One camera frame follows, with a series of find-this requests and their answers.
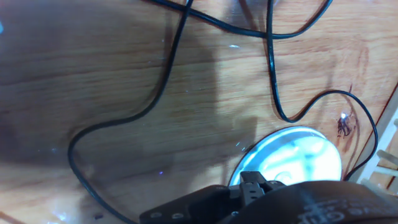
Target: black plastic object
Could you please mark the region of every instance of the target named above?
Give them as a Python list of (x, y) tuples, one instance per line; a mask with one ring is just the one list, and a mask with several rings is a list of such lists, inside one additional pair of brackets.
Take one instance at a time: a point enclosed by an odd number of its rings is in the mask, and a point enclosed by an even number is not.
[(230, 199), (229, 188), (212, 185), (146, 211), (141, 224), (216, 223), (239, 208), (239, 199)]
[(285, 186), (257, 171), (242, 172), (240, 185), (206, 187), (144, 212), (140, 223), (398, 223), (398, 199), (351, 182)]
[(351, 182), (303, 182), (270, 191), (229, 224), (397, 223), (398, 200)]

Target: wood grain surface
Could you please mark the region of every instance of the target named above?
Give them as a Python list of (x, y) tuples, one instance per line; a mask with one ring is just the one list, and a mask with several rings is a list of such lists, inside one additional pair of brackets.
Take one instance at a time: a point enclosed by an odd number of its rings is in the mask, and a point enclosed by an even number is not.
[[(196, 0), (193, 8), (264, 30), (265, 3), (248, 0), (250, 16), (238, 0)], [(274, 32), (299, 29), (322, 3), (278, 1)], [(285, 112), (293, 116), (334, 88), (358, 96), (377, 121), (398, 81), (397, 11), (395, 0), (335, 0), (309, 31), (276, 40)], [(67, 145), (82, 128), (148, 103), (179, 17), (141, 0), (0, 0), (0, 223), (120, 223), (73, 175)], [(292, 125), (273, 109), (265, 55), (263, 40), (190, 17), (160, 103), (139, 121), (84, 138), (80, 168), (132, 219), (227, 184), (246, 147)], [(341, 113), (347, 136), (338, 131)], [(337, 146), (343, 175), (371, 133), (362, 109), (339, 95), (320, 100), (297, 125)]]

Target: black wire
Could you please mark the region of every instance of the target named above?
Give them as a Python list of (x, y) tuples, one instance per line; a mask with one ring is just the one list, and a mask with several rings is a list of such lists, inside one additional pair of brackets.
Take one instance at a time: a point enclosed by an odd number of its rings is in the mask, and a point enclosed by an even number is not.
[(136, 121), (140, 118), (142, 118), (143, 116), (145, 116), (147, 113), (149, 113), (155, 106), (156, 104), (159, 102), (160, 97), (162, 96), (165, 88), (166, 88), (166, 84), (167, 81), (169, 80), (170, 77), (170, 73), (172, 71), (172, 67), (173, 67), (173, 63), (174, 63), (174, 58), (175, 58), (175, 54), (177, 52), (177, 48), (178, 48), (178, 43), (180, 42), (180, 38), (181, 38), (181, 34), (184, 28), (184, 25), (187, 21), (188, 15), (190, 13), (190, 9), (192, 6), (192, 2), (193, 0), (189, 0), (187, 2), (187, 6), (184, 8), (182, 17), (180, 19), (180, 24), (178, 25), (177, 31), (175, 33), (174, 36), (174, 41), (173, 41), (173, 45), (169, 54), (169, 58), (166, 64), (166, 69), (165, 69), (165, 73), (164, 73), (164, 77), (162, 78), (160, 87), (158, 92), (156, 93), (154, 99), (151, 101), (151, 103), (149, 103), (149, 105), (147, 106), (147, 108), (145, 108), (144, 110), (142, 110), (140, 113), (128, 117), (128, 118), (123, 118), (123, 119), (116, 119), (116, 120), (112, 120), (112, 121), (107, 121), (107, 122), (103, 122), (103, 123), (99, 123), (99, 124), (94, 124), (88, 128), (85, 128), (83, 130), (81, 130), (78, 134), (75, 135), (75, 137), (73, 137), (73, 139), (70, 141), (69, 143), (69, 147), (68, 147), (68, 161), (69, 161), (69, 165), (70, 168), (72, 169), (72, 171), (75, 173), (76, 177), (79, 179), (80, 183), (84, 186), (84, 188), (88, 191), (88, 193), (93, 196), (93, 198), (102, 206), (104, 207), (109, 213), (113, 214), (115, 217), (117, 217), (118, 219), (122, 220), (125, 223), (128, 224), (137, 224), (136, 222), (132, 221), (131, 219), (129, 219), (128, 217), (125, 217), (124, 215), (120, 214), (118, 211), (116, 211), (113, 207), (111, 207), (108, 203), (106, 203), (101, 196), (99, 196), (97, 194), (97, 192), (95, 191), (95, 189), (90, 185), (90, 183), (84, 178), (83, 174), (80, 172), (79, 168), (77, 167), (75, 160), (73, 158), (73, 149), (75, 148), (76, 143), (83, 138), (84, 136), (86, 136), (89, 133), (92, 133), (93, 131), (102, 129), (102, 128), (108, 128), (111, 126), (117, 126), (120, 124), (126, 124), (126, 123), (130, 123), (133, 121)]
[(307, 114), (307, 112), (311, 109), (311, 107), (320, 98), (322, 98), (324, 96), (327, 96), (327, 95), (330, 95), (330, 94), (339, 93), (339, 94), (346, 95), (346, 96), (349, 96), (352, 99), (354, 99), (362, 107), (362, 109), (365, 111), (365, 113), (368, 116), (369, 121), (370, 121), (370, 123), (372, 125), (373, 133), (374, 133), (374, 147), (373, 147), (373, 150), (371, 151), (370, 155), (362, 163), (360, 163), (358, 166), (353, 168), (344, 177), (343, 180), (347, 181), (347, 180), (349, 180), (349, 178), (359, 168), (361, 168), (363, 165), (365, 165), (365, 163), (367, 163), (372, 158), (374, 153), (376, 152), (377, 145), (378, 145), (378, 142), (379, 142), (379, 137), (378, 137), (378, 134), (377, 134), (377, 129), (376, 129), (376, 125), (374, 123), (374, 120), (373, 120), (369, 110), (362, 103), (362, 101), (358, 99), (358, 97), (356, 97), (352, 93), (349, 93), (349, 92), (343, 91), (343, 90), (324, 91), (323, 93), (320, 93), (319, 95), (314, 97), (309, 103), (307, 103), (307, 105), (301, 110), (301, 112), (295, 118), (290, 119), (290, 118), (288, 118), (286, 116), (286, 114), (284, 113), (284, 111), (282, 109), (282, 105), (280, 103), (280, 98), (279, 98), (279, 93), (278, 93), (278, 85), (277, 85), (277, 79), (276, 79), (275, 60), (274, 60), (274, 41), (273, 41), (273, 37), (272, 37), (272, 13), (273, 13), (273, 7), (274, 7), (274, 1), (273, 0), (268, 0), (267, 19), (266, 19), (267, 20), (267, 22), (266, 22), (266, 26), (267, 26), (266, 40), (267, 40), (268, 67), (269, 67), (269, 78), (270, 78), (270, 81), (271, 81), (272, 97), (274, 99), (275, 107), (276, 107), (276, 110), (277, 110), (279, 116), (286, 122), (296, 123), (297, 121), (300, 121)]
[(160, 97), (162, 96), (167, 81), (170, 77), (170, 73), (173, 67), (173, 62), (174, 62), (174, 58), (175, 58), (175, 54), (177, 52), (177, 48), (178, 48), (178, 43), (180, 41), (181, 38), (181, 34), (184, 28), (184, 25), (187, 21), (187, 18), (189, 15), (193, 15), (199, 19), (202, 19), (206, 22), (209, 22), (210, 24), (213, 24), (214, 26), (219, 27), (220, 29), (226, 30), (228, 32), (232, 32), (234, 34), (241, 34), (241, 35), (246, 35), (246, 36), (251, 36), (251, 37), (261, 37), (261, 38), (265, 38), (267, 40), (267, 53), (268, 53), (268, 64), (269, 64), (269, 73), (270, 73), (270, 80), (271, 80), (271, 88), (272, 88), (272, 96), (275, 102), (275, 106), (277, 108), (277, 112), (279, 114), (279, 116), (286, 122), (289, 123), (295, 123), (297, 121), (299, 121), (300, 119), (302, 119), (305, 114), (307, 114), (307, 112), (309, 111), (309, 109), (322, 97), (327, 96), (329, 94), (333, 94), (333, 93), (339, 93), (342, 95), (346, 95), (351, 97), (352, 99), (354, 99), (361, 107), (362, 109), (365, 111), (366, 115), (368, 116), (371, 124), (372, 124), (372, 128), (374, 131), (374, 137), (375, 137), (375, 144), (374, 144), (374, 148), (373, 151), (371, 152), (371, 154), (365, 159), (365, 161), (363, 161), (362, 163), (360, 163), (360, 165), (358, 165), (357, 167), (355, 167), (352, 171), (350, 171), (346, 177), (344, 178), (344, 180), (348, 180), (353, 174), (354, 172), (356, 172), (360, 167), (362, 167), (363, 165), (365, 165), (365, 163), (367, 163), (367, 161), (370, 160), (370, 158), (372, 158), (372, 156), (374, 155), (374, 153), (376, 152), (377, 149), (377, 144), (378, 144), (378, 136), (377, 136), (377, 129), (376, 129), (376, 125), (374, 124), (374, 121), (372, 119), (372, 116), (370, 114), (370, 112), (368, 111), (368, 109), (365, 107), (365, 105), (353, 94), (348, 93), (346, 91), (342, 91), (342, 90), (330, 90), (330, 91), (326, 91), (323, 93), (320, 93), (319, 95), (317, 95), (316, 97), (314, 97), (305, 107), (304, 109), (294, 118), (294, 119), (290, 119), (288, 118), (285, 113), (283, 112), (282, 109), (282, 105), (280, 103), (279, 100), (279, 94), (278, 94), (278, 88), (277, 88), (277, 79), (276, 79), (276, 72), (275, 72), (275, 62), (274, 62), (274, 47), (273, 47), (273, 39), (287, 39), (287, 38), (291, 38), (291, 37), (295, 37), (297, 35), (300, 35), (302, 33), (304, 33), (306, 30), (308, 30), (309, 28), (311, 28), (312, 25), (314, 25), (314, 23), (316, 23), (316, 21), (323, 15), (323, 13), (328, 9), (329, 5), (331, 4), (332, 0), (326, 0), (325, 3), (323, 4), (323, 6), (318, 10), (318, 12), (298, 31), (291, 33), (291, 34), (273, 34), (272, 33), (272, 13), (273, 13), (273, 0), (268, 0), (268, 8), (267, 8), (267, 30), (266, 32), (260, 32), (260, 31), (256, 31), (256, 30), (249, 30), (249, 29), (243, 29), (243, 28), (239, 28), (236, 26), (232, 26), (229, 25), (223, 21), (220, 21), (218, 19), (215, 19), (214, 17), (211, 17), (209, 15), (206, 15), (202, 12), (196, 11), (194, 9), (191, 9), (192, 6), (192, 2), (193, 0), (189, 0), (187, 2), (186, 6), (174, 3), (174, 2), (170, 2), (170, 1), (166, 1), (166, 0), (148, 0), (172, 9), (176, 9), (179, 11), (182, 11), (182, 17), (180, 20), (180, 24), (177, 28), (177, 32), (175, 34), (174, 37), (174, 41), (173, 41), (173, 45), (172, 45), (172, 49), (170, 51), (170, 55), (166, 64), (166, 68), (165, 68), (165, 73), (164, 76), (162, 77), (162, 80), (160, 82), (160, 87), (158, 92), (156, 93), (154, 99), (149, 103), (149, 105), (142, 110), (140, 113), (128, 117), (128, 118), (123, 118), (123, 119), (116, 119), (116, 120), (112, 120), (112, 121), (107, 121), (107, 122), (103, 122), (103, 123), (99, 123), (99, 124), (94, 124), (92, 126), (89, 126), (83, 130), (81, 130), (78, 134), (76, 134), (72, 140), (69, 143), (69, 147), (68, 147), (68, 161), (69, 161), (69, 165), (72, 169), (72, 171), (75, 173), (76, 177), (78, 178), (78, 180), (80, 181), (80, 183), (84, 186), (84, 188), (88, 191), (88, 193), (102, 206), (104, 207), (109, 213), (113, 214), (115, 217), (117, 217), (118, 219), (122, 220), (125, 223), (128, 224), (137, 224), (136, 222), (130, 220), (129, 218), (125, 217), (124, 215), (120, 214), (118, 211), (116, 211), (113, 207), (111, 207), (109, 204), (107, 204), (95, 191), (95, 189), (90, 185), (90, 183), (84, 178), (83, 174), (79, 171), (75, 160), (73, 158), (73, 150), (77, 144), (77, 142), (83, 138), (84, 136), (86, 136), (89, 133), (92, 133), (93, 131), (102, 129), (102, 128), (108, 128), (111, 126), (117, 126), (120, 124), (126, 124), (126, 123), (130, 123), (133, 121), (136, 121), (142, 117), (144, 117), (146, 114), (148, 114), (155, 106), (156, 104), (159, 102)]
[[(161, 6), (165, 6), (165, 7), (179, 10), (179, 11), (183, 11), (185, 8), (185, 6), (183, 6), (181, 4), (171, 2), (168, 0), (147, 0), (147, 1), (150, 1), (150, 2), (153, 2), (156, 4), (160, 4)], [(314, 14), (314, 16), (307, 23), (305, 23), (305, 25), (298, 31), (290, 33), (290, 34), (273, 34), (272, 38), (273, 39), (288, 39), (288, 38), (296, 37), (300, 34), (303, 34), (305, 31), (307, 31), (309, 28), (311, 28), (311, 26), (314, 25), (319, 20), (319, 18), (321, 18), (323, 13), (325, 13), (325, 11), (328, 9), (328, 7), (330, 6), (330, 4), (332, 2), (333, 2), (333, 0), (325, 0), (325, 3), (323, 3), (322, 7), (319, 8), (319, 10)], [(267, 35), (265, 32), (261, 32), (258, 30), (250, 30), (250, 29), (232, 26), (226, 22), (223, 22), (219, 19), (216, 19), (214, 17), (211, 17), (207, 14), (204, 14), (204, 13), (194, 10), (194, 9), (191, 9), (190, 16), (195, 16), (196, 18), (199, 18), (199, 19), (206, 21), (220, 29), (223, 29), (227, 32), (231, 32), (234, 34), (246, 35), (246, 36), (250, 36), (250, 37), (260, 37), (260, 38), (265, 38), (265, 36)]]

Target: screw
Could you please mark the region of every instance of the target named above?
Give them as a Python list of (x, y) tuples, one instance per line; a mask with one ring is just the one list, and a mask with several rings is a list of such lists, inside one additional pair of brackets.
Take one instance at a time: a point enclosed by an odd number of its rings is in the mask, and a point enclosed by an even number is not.
[(173, 219), (178, 219), (178, 218), (182, 218), (182, 217), (184, 217), (184, 215), (181, 214), (181, 213), (176, 213), (176, 214), (173, 214), (173, 215), (172, 215), (172, 218), (173, 218)]
[(161, 214), (160, 212), (154, 212), (154, 213), (152, 213), (152, 214), (150, 215), (151, 218), (159, 218), (159, 217), (161, 217), (161, 216), (162, 216), (162, 214)]

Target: shiny disc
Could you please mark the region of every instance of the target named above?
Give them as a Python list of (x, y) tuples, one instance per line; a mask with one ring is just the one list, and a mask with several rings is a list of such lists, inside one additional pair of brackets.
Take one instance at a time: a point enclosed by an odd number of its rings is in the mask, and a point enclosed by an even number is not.
[(281, 129), (259, 141), (241, 160), (229, 185), (239, 184), (241, 171), (259, 171), (266, 180), (285, 185), (312, 180), (340, 180), (337, 148), (315, 129)]

